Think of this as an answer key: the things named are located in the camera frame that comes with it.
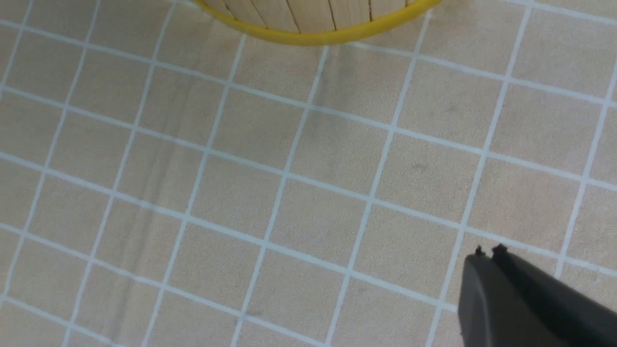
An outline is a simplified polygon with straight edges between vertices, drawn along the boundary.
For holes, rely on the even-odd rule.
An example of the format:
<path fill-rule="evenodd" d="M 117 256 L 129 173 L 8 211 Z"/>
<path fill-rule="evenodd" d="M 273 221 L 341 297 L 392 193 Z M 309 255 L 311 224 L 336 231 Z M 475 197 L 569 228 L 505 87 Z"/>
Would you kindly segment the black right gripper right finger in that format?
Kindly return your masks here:
<path fill-rule="evenodd" d="M 513 285 L 536 318 L 567 347 L 614 347 L 616 313 L 565 285 L 503 244 L 492 262 Z"/>

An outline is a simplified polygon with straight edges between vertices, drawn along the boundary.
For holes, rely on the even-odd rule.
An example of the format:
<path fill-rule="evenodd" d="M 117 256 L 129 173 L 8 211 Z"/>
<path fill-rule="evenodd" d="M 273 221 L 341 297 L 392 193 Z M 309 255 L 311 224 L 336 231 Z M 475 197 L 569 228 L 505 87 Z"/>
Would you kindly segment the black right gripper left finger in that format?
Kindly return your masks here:
<path fill-rule="evenodd" d="M 481 246 L 465 257 L 458 301 L 466 347 L 564 347 Z"/>

